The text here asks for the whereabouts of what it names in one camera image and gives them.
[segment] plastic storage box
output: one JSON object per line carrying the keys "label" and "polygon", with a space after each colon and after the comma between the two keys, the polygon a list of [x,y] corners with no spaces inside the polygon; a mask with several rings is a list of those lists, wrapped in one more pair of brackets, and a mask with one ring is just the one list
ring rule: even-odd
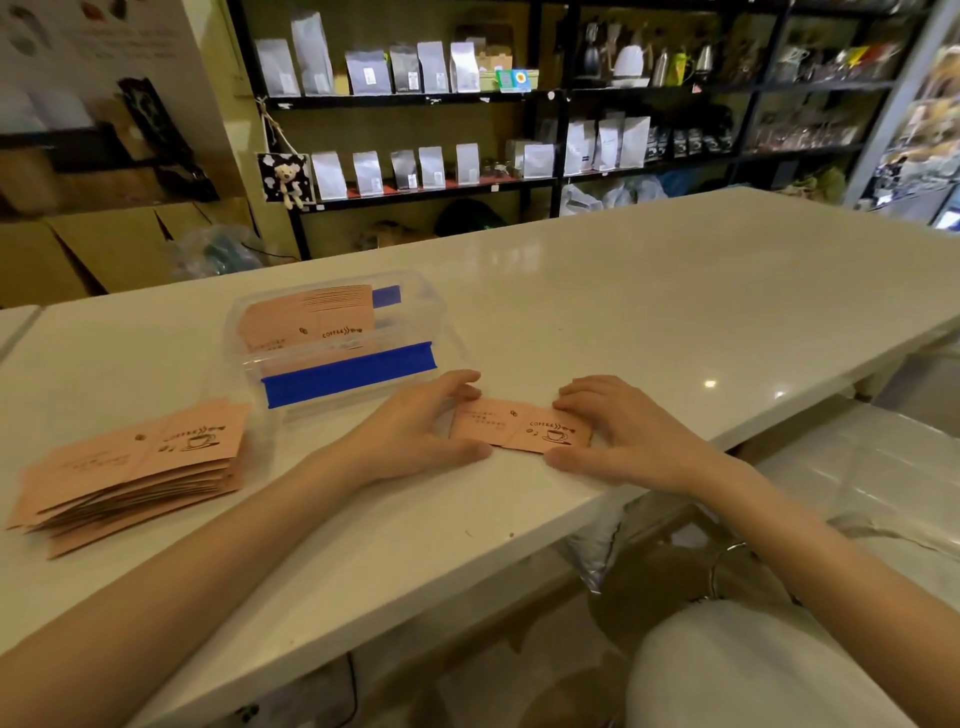
{"label": "plastic storage box", "polygon": [[[238,333],[245,311],[254,303],[366,284],[373,289],[373,330],[262,352],[250,352]],[[453,355],[451,343],[459,349]],[[443,351],[438,365],[439,350]],[[270,409],[395,385],[431,373],[438,366],[462,366],[462,353],[459,339],[446,323],[443,299],[414,271],[317,281],[246,296],[234,303],[224,330],[228,366],[243,371],[251,388],[262,395]]]}

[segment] hand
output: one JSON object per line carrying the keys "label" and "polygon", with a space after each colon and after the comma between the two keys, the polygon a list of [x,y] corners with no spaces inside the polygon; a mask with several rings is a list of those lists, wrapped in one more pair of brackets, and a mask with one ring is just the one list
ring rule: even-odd
{"label": "hand", "polygon": [[433,433],[437,416],[451,398],[480,397],[480,390],[469,384],[479,378],[479,372],[462,369],[401,387],[330,448],[358,470],[362,483],[455,468],[490,457],[493,448],[487,443],[450,440]]}
{"label": "hand", "polygon": [[574,379],[553,406],[602,427],[612,441],[610,448],[548,451],[544,459],[557,470],[699,497],[737,462],[616,376]]}

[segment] white countertop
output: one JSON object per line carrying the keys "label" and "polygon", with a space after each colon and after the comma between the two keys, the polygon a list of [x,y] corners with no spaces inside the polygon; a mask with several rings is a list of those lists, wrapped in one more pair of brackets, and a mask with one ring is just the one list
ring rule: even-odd
{"label": "white countertop", "polygon": [[0,308],[0,361],[16,346],[17,340],[39,314],[38,305],[20,305]]}
{"label": "white countertop", "polygon": [[[0,367],[0,512],[48,449],[209,395],[236,296],[402,268],[444,296],[489,395],[547,404],[574,376],[617,374],[724,448],[960,322],[955,239],[749,189],[63,303]],[[368,409],[315,418],[309,437],[321,445]],[[292,465],[288,445],[272,473]],[[0,651],[264,479],[53,562],[41,539],[0,533]],[[608,492],[511,451],[370,490],[134,725],[232,710],[562,538]]]}

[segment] black metal shelving unit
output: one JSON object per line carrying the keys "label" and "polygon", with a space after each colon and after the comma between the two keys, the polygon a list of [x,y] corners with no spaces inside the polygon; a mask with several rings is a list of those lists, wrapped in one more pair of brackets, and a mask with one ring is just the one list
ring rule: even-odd
{"label": "black metal shelving unit", "polygon": [[[500,0],[502,2],[524,2],[524,0]],[[726,165],[727,171],[724,184],[735,183],[741,173],[742,165],[755,162],[795,161],[803,158],[823,158],[830,156],[850,156],[850,165],[855,163],[863,144],[856,142],[840,147],[819,147],[796,151],[775,153],[751,152],[747,148],[756,122],[756,111],[760,98],[768,93],[829,93],[832,103],[836,103],[838,95],[844,92],[881,93],[887,94],[897,84],[896,80],[884,81],[827,81],[821,83],[782,84],[773,80],[775,59],[786,38],[787,27],[792,17],[821,16],[845,20],[855,20],[856,29],[853,34],[853,44],[866,37],[871,24],[890,18],[914,18],[914,27],[907,47],[919,36],[925,23],[928,10],[897,12],[897,6],[892,10],[882,4],[871,7],[840,7],[829,0],[616,0],[616,2],[580,2],[574,0],[525,0],[529,8],[528,37],[526,67],[534,68],[540,60],[540,32],[542,26],[542,12],[544,5],[564,5],[566,18],[561,24],[563,37],[558,38],[559,45],[564,49],[564,70],[560,88],[540,89],[530,93],[446,93],[446,94],[393,94],[389,96],[301,96],[301,97],[269,97],[263,74],[257,60],[253,36],[247,23],[243,8],[244,0],[227,0],[230,15],[233,20],[240,51],[243,56],[247,74],[250,79],[253,94],[264,100],[268,111],[283,112],[300,109],[343,109],[343,108],[387,108],[410,106],[444,106],[462,104],[522,104],[523,105],[523,134],[526,138],[533,138],[537,124],[540,102],[552,104],[558,121],[557,153],[554,156],[553,176],[533,180],[505,180],[475,185],[456,185],[448,183],[446,189],[421,189],[416,192],[388,193],[382,197],[353,198],[332,202],[318,203],[306,206],[304,210],[294,210],[290,213],[290,222],[297,240],[300,257],[304,260],[312,257],[303,230],[301,216],[317,212],[334,212],[337,210],[357,209],[359,207],[395,205],[397,203],[420,202],[441,198],[461,197],[465,195],[482,194],[498,190],[516,190],[520,192],[520,203],[526,207],[530,202],[530,190],[536,187],[549,187],[551,190],[550,217],[557,217],[560,211],[561,191],[565,184],[570,182],[585,182],[603,178],[616,178],[636,174],[659,174],[662,172],[691,167],[709,165]],[[770,33],[767,46],[763,52],[756,81],[750,84],[724,85],[683,85],[658,88],[575,88],[573,87],[573,60],[577,50],[578,34],[581,24],[581,10],[583,7],[629,8],[636,10],[666,10],[674,12],[714,12],[721,14],[725,32],[729,32],[735,18],[742,13],[765,14],[774,16],[773,29]],[[901,66],[906,57],[901,54]],[[640,168],[615,169],[609,172],[589,172],[581,175],[564,175],[564,157],[566,149],[566,135],[570,119],[570,106],[577,101],[592,100],[608,104],[624,102],[643,102],[662,100],[679,100],[705,98],[724,94],[747,94],[749,100],[739,125],[739,130],[728,154],[709,155],[701,154],[692,157],[669,159],[666,161],[648,164]],[[883,99],[876,104],[876,113],[868,127],[861,131],[866,137],[876,123],[877,116],[882,109]],[[269,142],[270,151],[286,151],[279,148],[279,141],[272,139]]]}

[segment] blue painter's tape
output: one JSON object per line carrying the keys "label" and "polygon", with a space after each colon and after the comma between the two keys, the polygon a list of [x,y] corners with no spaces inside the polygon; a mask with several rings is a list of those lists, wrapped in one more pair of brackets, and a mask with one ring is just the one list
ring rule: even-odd
{"label": "blue painter's tape", "polygon": [[388,285],[386,288],[375,288],[373,290],[373,307],[382,308],[385,305],[394,305],[400,303],[400,287],[398,285]]}
{"label": "blue painter's tape", "polygon": [[433,345],[424,341],[299,372],[265,376],[262,381],[267,391],[267,406],[274,409],[436,368]]}

